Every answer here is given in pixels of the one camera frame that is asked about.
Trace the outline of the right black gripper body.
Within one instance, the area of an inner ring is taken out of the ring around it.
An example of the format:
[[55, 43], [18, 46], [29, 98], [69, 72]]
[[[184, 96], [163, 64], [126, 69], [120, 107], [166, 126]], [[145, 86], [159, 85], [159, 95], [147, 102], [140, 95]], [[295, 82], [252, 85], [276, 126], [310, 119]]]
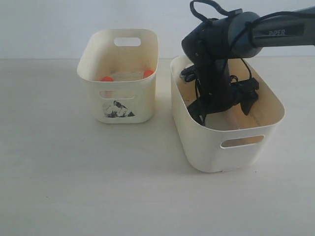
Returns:
[[204, 123], [207, 115], [227, 111], [240, 104], [245, 94], [259, 89], [258, 80], [252, 76], [246, 62], [242, 62], [249, 72], [249, 78], [242, 81], [229, 73], [227, 61], [223, 59], [205, 68], [197, 68], [193, 64], [197, 76], [194, 80], [196, 99], [187, 106], [187, 110], [194, 121]]

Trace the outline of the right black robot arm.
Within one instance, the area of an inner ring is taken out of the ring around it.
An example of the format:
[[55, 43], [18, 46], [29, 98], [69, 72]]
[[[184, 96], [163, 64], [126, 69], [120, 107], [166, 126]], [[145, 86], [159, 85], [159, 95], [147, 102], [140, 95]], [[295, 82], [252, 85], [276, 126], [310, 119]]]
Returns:
[[196, 99], [188, 106], [190, 116], [205, 125], [206, 116], [240, 105], [248, 115], [258, 100], [259, 83], [252, 75], [240, 81], [229, 73], [230, 59], [245, 60], [266, 47], [311, 46], [315, 43], [315, 9], [279, 11], [265, 16], [241, 9], [227, 11], [213, 0], [205, 1], [222, 18], [207, 18], [189, 4], [200, 24], [181, 42], [192, 65], [180, 78], [194, 82]]

